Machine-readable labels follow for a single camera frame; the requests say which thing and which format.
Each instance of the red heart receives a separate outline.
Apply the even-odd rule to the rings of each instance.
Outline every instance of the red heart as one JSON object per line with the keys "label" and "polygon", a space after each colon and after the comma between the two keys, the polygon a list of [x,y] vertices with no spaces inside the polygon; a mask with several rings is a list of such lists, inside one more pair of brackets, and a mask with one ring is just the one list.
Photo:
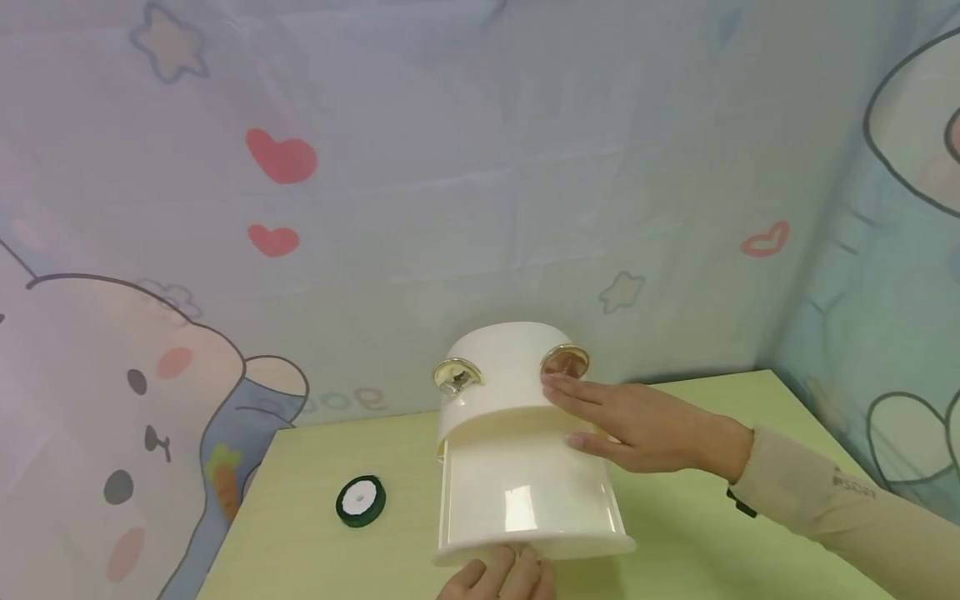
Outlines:
{"label": "red heart", "polygon": [[740,251],[753,258],[766,258],[783,250],[790,237],[790,224],[777,221],[766,233],[751,235],[740,244]]}
{"label": "red heart", "polygon": [[302,139],[276,142],[261,129],[247,130],[247,148],[267,177],[277,183],[299,183],[317,170],[317,153]]}
{"label": "red heart", "polygon": [[262,225],[251,225],[247,236],[264,256],[271,258],[289,254],[300,245],[300,237],[290,228],[267,229]]}

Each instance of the cartoon carrot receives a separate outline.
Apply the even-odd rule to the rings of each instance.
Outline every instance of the cartoon carrot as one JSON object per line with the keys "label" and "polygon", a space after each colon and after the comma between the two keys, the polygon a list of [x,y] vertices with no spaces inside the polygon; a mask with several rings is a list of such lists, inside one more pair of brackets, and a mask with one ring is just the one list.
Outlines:
{"label": "cartoon carrot", "polygon": [[242,459],[239,450],[231,451],[226,444],[217,444],[210,453],[210,460],[204,465],[204,474],[217,494],[217,504],[228,525],[233,523],[240,510],[240,486],[237,485],[235,470]]}

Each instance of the pink cheek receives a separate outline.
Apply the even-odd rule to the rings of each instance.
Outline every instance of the pink cheek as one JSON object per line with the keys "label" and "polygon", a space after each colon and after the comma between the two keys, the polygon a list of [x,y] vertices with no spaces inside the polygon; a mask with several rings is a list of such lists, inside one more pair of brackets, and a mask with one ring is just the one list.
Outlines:
{"label": "pink cheek", "polygon": [[[960,136],[960,128],[954,128],[953,131]],[[936,157],[927,159],[918,168],[916,179],[920,191],[934,203],[953,210],[960,209],[960,164],[953,156],[940,152]]]}
{"label": "pink cheek", "polygon": [[107,579],[117,584],[130,575],[140,560],[140,552],[143,551],[143,541],[146,535],[143,529],[134,527],[120,536],[120,539],[113,545],[113,551],[110,552],[110,560],[107,563]]}
{"label": "pink cheek", "polygon": [[960,118],[954,118],[950,121],[949,131],[947,132],[947,141],[952,152],[960,154]]}
{"label": "pink cheek", "polygon": [[156,376],[160,379],[173,379],[186,371],[192,362],[193,350],[190,348],[170,348],[156,361]]}

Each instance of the pink heart outline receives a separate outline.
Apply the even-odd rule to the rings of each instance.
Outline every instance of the pink heart outline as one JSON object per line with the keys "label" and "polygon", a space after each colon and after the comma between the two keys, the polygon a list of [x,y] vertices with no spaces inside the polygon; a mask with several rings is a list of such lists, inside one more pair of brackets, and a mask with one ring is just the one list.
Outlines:
{"label": "pink heart outline", "polygon": [[751,235],[740,243],[740,251],[751,258],[767,258],[780,253],[790,237],[790,224],[777,221],[766,232]]}

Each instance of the fingernail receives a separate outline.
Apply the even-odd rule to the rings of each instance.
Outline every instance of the fingernail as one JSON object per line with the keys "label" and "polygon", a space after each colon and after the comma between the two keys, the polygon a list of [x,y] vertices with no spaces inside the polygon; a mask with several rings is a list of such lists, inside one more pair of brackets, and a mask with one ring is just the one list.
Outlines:
{"label": "fingernail", "polygon": [[566,444],[577,450],[583,449],[583,447],[587,445],[586,441],[587,439],[580,433],[571,434],[566,438]]}

